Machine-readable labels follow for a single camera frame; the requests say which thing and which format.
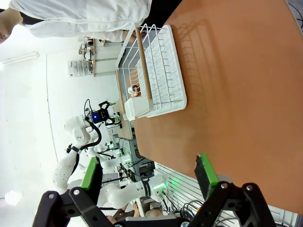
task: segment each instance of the white shirt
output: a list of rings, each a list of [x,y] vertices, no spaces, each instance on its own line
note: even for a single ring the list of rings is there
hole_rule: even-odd
[[[12,0],[9,7],[44,20],[26,26],[36,37],[89,36],[121,42],[123,30],[141,24],[152,0]]]

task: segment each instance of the orange tabletop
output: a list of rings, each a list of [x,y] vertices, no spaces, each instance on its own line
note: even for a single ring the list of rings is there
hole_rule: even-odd
[[[196,154],[303,214],[303,37],[284,0],[183,0],[169,18],[185,110],[134,121],[141,155],[195,177]]]

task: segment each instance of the white humanoid robot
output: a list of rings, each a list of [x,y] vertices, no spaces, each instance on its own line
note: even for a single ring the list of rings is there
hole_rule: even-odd
[[[59,193],[66,192],[68,188],[68,179],[74,172],[79,162],[79,154],[82,150],[87,150],[89,157],[98,157],[102,168],[113,168],[126,163],[129,156],[114,158],[111,160],[104,159],[99,155],[94,147],[101,141],[101,133],[98,127],[92,123],[95,116],[82,115],[69,119],[65,124],[66,132],[72,137],[72,144],[69,153],[56,166],[53,174],[53,183],[57,187]],[[92,127],[96,132],[87,132],[87,128]],[[162,175],[156,175],[143,181],[131,183],[125,188],[114,183],[107,185],[100,190],[98,206],[103,206],[106,202],[116,209],[123,207],[128,202],[131,202],[142,196],[149,196],[154,200],[161,202],[164,200],[164,195],[167,193],[165,180]]]
[[[104,159],[100,154],[98,154],[94,148],[99,142],[97,140],[101,140],[100,135],[94,131],[91,133],[87,132],[87,128],[95,127],[96,125],[91,125],[93,123],[89,123],[86,116],[76,116],[69,119],[65,124],[65,131],[72,138],[72,147],[67,154],[56,166],[54,174],[53,174],[53,183],[55,184],[59,193],[64,193],[68,187],[68,179],[71,174],[74,172],[74,169],[77,167],[79,162],[79,155],[84,149],[88,149],[87,155],[89,157],[98,157],[101,166],[104,169],[113,168],[119,166],[120,163],[124,163],[126,160],[129,160],[129,156],[123,156],[119,158],[114,158],[111,160]]]

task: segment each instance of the white dish rack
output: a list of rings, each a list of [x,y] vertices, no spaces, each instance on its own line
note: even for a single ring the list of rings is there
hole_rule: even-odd
[[[183,110],[187,104],[171,27],[156,28],[145,24],[140,28],[133,24],[116,64],[118,80],[120,69],[126,90],[129,90],[128,75],[130,90],[133,90],[132,97],[125,102],[126,116],[130,121]],[[134,31],[137,38],[132,46],[127,46]],[[142,39],[139,33],[144,32],[146,36]]]

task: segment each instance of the wooden dowel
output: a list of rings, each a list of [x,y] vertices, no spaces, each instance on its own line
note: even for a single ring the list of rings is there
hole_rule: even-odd
[[[148,77],[148,70],[146,65],[144,49],[143,49],[142,37],[141,37],[140,29],[138,27],[136,27],[136,36],[138,40],[138,47],[139,47],[141,64],[142,64],[147,99],[152,99],[151,84],[150,84],[150,79]]]
[[[124,101],[123,101],[123,92],[122,92],[122,86],[121,86],[121,79],[120,79],[120,72],[119,70],[116,70],[116,76],[117,76],[117,81],[118,81],[118,89],[119,89],[119,96],[120,96],[120,100],[122,103],[122,114],[125,114],[125,106],[124,106]]]

